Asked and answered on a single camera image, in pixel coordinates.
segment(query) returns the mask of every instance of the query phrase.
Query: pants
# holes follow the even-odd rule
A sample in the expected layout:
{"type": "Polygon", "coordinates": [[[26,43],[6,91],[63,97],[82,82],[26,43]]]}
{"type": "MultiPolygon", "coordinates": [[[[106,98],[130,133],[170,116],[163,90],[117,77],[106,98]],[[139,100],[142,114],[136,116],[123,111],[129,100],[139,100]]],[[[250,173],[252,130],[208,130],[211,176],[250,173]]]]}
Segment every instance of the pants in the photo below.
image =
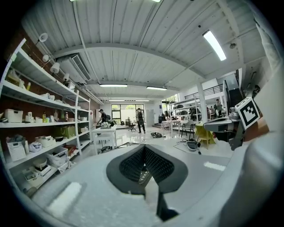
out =
{"type": "Polygon", "coordinates": [[[138,124],[138,128],[139,128],[139,132],[141,132],[141,125],[139,124],[138,121],[137,121],[137,124],[138,124]]]}

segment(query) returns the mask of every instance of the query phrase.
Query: ceiling light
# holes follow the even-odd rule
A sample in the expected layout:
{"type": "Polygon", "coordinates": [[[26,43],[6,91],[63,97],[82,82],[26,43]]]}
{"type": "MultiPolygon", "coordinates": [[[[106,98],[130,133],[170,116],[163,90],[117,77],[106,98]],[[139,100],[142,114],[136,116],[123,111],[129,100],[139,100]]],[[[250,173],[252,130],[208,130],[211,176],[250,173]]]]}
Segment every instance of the ceiling light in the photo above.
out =
{"type": "Polygon", "coordinates": [[[127,87],[127,84],[100,84],[101,87],[127,87]]]}
{"type": "Polygon", "coordinates": [[[150,86],[148,86],[147,89],[153,89],[153,90],[167,90],[166,88],[163,88],[163,87],[150,87],[150,86]]]}
{"type": "Polygon", "coordinates": [[[212,48],[215,50],[216,54],[219,56],[220,60],[223,61],[226,59],[225,53],[222,50],[222,47],[218,43],[215,36],[212,34],[210,30],[203,34],[203,37],[209,42],[212,48]]]}

